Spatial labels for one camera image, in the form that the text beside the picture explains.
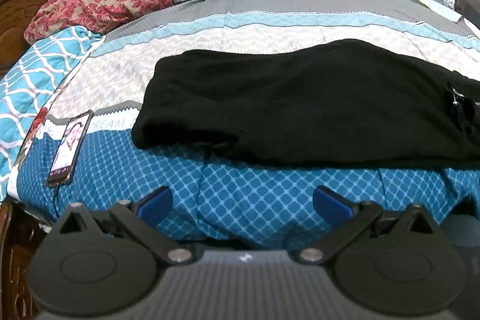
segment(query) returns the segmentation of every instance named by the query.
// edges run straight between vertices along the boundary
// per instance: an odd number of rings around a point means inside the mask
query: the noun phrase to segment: phone screen
[[[47,186],[71,181],[78,152],[93,115],[94,112],[89,110],[68,122],[46,180]]]

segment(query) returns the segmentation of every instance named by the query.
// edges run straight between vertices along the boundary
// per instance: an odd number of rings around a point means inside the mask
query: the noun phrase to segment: bed
[[[81,11],[71,6],[79,1]],[[18,292],[2,295],[6,319],[33,316],[23,277],[45,235],[38,222],[48,226],[72,202],[107,209],[166,185],[174,209],[157,226],[162,233],[182,241],[240,238],[268,249],[299,248],[329,231],[311,205],[318,185],[391,210],[419,202],[438,222],[459,205],[480,215],[477,169],[279,169],[184,145],[141,150],[131,140],[157,61],[193,49],[275,54],[357,39],[480,80],[480,38],[454,11],[455,0],[117,0],[111,9],[95,0],[35,2],[0,37],[18,43],[3,82],[28,73],[34,85],[22,86],[28,96],[2,97],[2,113],[16,119],[15,127],[0,123],[10,129],[0,171],[1,265],[10,270],[2,286],[15,275]],[[40,64],[46,71],[37,71]],[[73,181],[54,198],[46,173],[68,119],[89,109],[95,117]]]

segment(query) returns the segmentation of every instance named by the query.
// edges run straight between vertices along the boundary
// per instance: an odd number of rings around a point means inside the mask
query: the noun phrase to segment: black garment
[[[131,134],[277,166],[480,168],[476,100],[480,82],[359,40],[195,50],[157,62]]]

